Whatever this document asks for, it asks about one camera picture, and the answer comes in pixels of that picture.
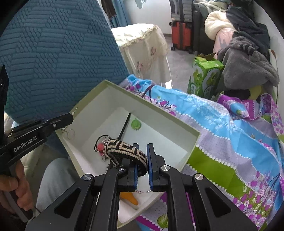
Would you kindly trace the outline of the left hand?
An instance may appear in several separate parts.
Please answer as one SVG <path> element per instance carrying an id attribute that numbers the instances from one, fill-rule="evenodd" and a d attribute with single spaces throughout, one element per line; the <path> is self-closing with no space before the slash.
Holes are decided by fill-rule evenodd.
<path id="1" fill-rule="evenodd" d="M 29 211 L 34 207 L 32 192 L 24 173 L 24 166 L 20 160 L 16 164 L 15 173 L 15 178 L 1 175 L 0 183 L 1 206 L 12 214 L 14 214 L 15 211 L 11 208 L 9 202 L 3 194 L 4 192 L 15 191 L 18 198 L 17 205 L 25 211 Z"/>

